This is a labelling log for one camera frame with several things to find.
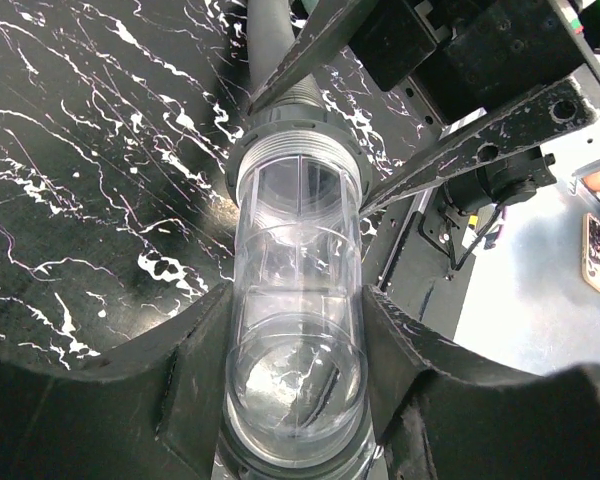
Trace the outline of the clear plastic canister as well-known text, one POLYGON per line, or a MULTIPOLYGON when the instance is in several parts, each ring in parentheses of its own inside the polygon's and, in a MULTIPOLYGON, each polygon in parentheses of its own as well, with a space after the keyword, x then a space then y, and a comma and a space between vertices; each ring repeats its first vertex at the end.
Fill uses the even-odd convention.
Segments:
POLYGON ((335 477, 367 425, 356 179, 286 155, 238 193, 224 440, 255 475, 335 477))

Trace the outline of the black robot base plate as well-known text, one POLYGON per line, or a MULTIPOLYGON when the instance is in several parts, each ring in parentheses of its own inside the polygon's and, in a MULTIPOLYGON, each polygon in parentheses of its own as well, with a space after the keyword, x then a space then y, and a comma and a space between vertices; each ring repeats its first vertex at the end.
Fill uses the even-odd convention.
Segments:
POLYGON ((362 261, 363 282, 375 285, 404 312, 453 339, 476 261, 456 271, 448 256, 464 254, 468 219, 447 208, 442 192, 427 190, 377 215, 377 233, 362 261))

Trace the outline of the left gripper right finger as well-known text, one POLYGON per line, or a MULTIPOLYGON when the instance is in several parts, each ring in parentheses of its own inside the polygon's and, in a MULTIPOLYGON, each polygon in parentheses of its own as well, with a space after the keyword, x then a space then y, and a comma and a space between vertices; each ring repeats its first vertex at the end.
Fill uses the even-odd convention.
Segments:
POLYGON ((536 376, 362 290, 375 437, 393 479, 600 479, 600 364, 536 376))

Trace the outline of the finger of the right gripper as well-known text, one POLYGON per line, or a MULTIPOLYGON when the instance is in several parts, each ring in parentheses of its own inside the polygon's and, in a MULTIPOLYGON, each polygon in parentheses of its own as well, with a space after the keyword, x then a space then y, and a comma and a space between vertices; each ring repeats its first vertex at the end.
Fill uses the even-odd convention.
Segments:
POLYGON ((279 101, 298 82, 332 60, 355 35, 377 3, 316 1, 304 27, 294 33, 289 1, 247 3, 249 73, 255 87, 248 113, 279 101))

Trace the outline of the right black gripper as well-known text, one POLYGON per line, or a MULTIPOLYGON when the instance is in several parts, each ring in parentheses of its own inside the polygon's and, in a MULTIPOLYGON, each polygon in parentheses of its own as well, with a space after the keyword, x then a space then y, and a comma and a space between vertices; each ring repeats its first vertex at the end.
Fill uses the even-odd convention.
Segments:
POLYGON ((600 1, 380 1, 349 47, 380 90, 417 92, 445 124, 522 95, 414 154, 363 217, 600 118, 597 79, 565 77, 600 54, 600 1))

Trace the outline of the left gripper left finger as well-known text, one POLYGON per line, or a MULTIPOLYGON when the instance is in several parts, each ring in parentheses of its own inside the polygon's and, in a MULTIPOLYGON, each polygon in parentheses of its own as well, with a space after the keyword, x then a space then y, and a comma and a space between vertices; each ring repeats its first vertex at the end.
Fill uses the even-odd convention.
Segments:
POLYGON ((0 356, 0 479, 207 479, 233 286, 59 371, 0 356))

